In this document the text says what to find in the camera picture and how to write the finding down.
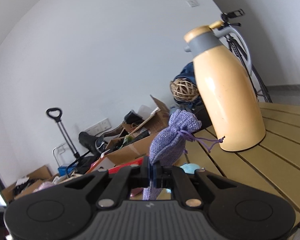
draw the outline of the wooden slat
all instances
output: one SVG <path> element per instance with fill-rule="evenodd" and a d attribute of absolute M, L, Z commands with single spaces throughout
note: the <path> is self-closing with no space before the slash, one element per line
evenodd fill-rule
<path fill-rule="evenodd" d="M 267 131 L 260 145 L 300 169 L 300 144 Z"/>
<path fill-rule="evenodd" d="M 300 127 L 300 115 L 275 110 L 261 109 L 263 117 Z"/>
<path fill-rule="evenodd" d="M 171 199 L 171 193 L 168 193 L 167 190 L 164 188 L 159 196 L 157 196 L 157 200 L 170 200 Z"/>
<path fill-rule="evenodd" d="M 186 150 L 188 151 L 188 159 L 190 163 L 198 164 L 201 168 L 213 172 L 215 174 L 221 175 L 219 170 L 216 168 L 212 160 L 206 152 L 201 148 L 197 142 L 186 142 Z"/>
<path fill-rule="evenodd" d="M 293 240 L 294 236 L 295 236 L 295 233 L 294 233 L 292 236 L 290 236 L 290 237 L 288 238 L 288 240 Z"/>
<path fill-rule="evenodd" d="M 300 128 L 283 122 L 263 118 L 266 130 L 300 144 Z"/>
<path fill-rule="evenodd" d="M 217 138 L 217 134 L 216 134 L 216 131 L 214 130 L 213 126 L 209 126 L 208 128 L 206 128 L 206 130 L 208 130 L 210 133 L 212 133 Z"/>
<path fill-rule="evenodd" d="M 300 106 L 289 106 L 289 105 L 264 103 L 264 102 L 259 102 L 259 106 L 260 108 L 264 108 L 264 109 L 272 109 L 272 110 L 278 110 L 290 114 L 300 115 Z"/>
<path fill-rule="evenodd" d="M 300 211 L 300 170 L 260 146 L 239 155 L 271 181 Z"/>
<path fill-rule="evenodd" d="M 214 137 L 205 130 L 196 133 L 195 136 L 214 139 Z M 236 154 L 225 152 L 216 144 L 212 148 L 210 156 L 227 178 L 274 195 L 280 195 L 266 180 Z"/>
<path fill-rule="evenodd" d="M 142 200 L 143 198 L 143 192 L 135 195 L 134 197 L 130 197 L 130 200 Z"/>
<path fill-rule="evenodd" d="M 296 226 L 300 222 L 300 213 L 297 210 L 294 210 L 296 213 L 296 221 L 294 222 L 294 226 Z"/>

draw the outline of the metal screw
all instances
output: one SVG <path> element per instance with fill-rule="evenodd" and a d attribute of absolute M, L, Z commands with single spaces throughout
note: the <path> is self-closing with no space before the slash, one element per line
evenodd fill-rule
<path fill-rule="evenodd" d="M 197 199 L 197 198 L 190 198 L 186 201 L 186 205 L 188 207 L 198 207 L 201 205 L 201 200 Z"/>
<path fill-rule="evenodd" d="M 98 205 L 100 207 L 111 207 L 114 205 L 114 201 L 110 198 L 104 198 L 99 200 Z"/>

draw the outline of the purple drawstring bag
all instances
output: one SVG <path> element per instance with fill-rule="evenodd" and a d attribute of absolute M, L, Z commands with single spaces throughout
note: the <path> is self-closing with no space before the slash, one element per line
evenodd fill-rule
<path fill-rule="evenodd" d="M 183 154 L 186 152 L 186 140 L 189 141 L 200 141 L 195 138 L 192 133 L 201 128 L 201 122 L 195 117 L 194 114 L 185 110 L 177 109 L 169 119 L 169 126 L 163 129 L 152 141 L 150 145 L 149 161 L 153 165 L 155 162 L 160 161 L 161 166 L 173 165 Z M 219 140 L 213 141 L 211 147 L 207 147 L 202 141 L 204 146 L 207 147 L 208 151 L 218 142 Z M 155 200 L 160 194 L 162 188 L 152 187 L 152 181 L 150 187 L 143 190 L 143 200 Z"/>

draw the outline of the light blue plush toy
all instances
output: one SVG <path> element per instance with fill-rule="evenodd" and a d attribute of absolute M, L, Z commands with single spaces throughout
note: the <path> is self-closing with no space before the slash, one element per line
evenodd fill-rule
<path fill-rule="evenodd" d="M 189 174 L 194 174 L 195 170 L 201 169 L 201 167 L 195 163 L 186 163 L 180 166 L 180 168 L 182 168 L 185 171 L 185 173 L 189 173 Z M 168 193 L 171 193 L 171 189 L 167 188 L 166 190 Z"/>

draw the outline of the wooden bench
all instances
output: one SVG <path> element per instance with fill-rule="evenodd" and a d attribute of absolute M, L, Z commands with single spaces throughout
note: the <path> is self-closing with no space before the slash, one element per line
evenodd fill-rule
<path fill-rule="evenodd" d="M 215 145 L 211 153 L 197 142 L 187 142 L 187 160 L 208 171 L 286 199 L 295 209 L 292 232 L 300 228 L 300 106 L 260 103 L 266 137 L 256 147 L 228 153 Z M 214 139 L 209 127 L 196 137 Z"/>

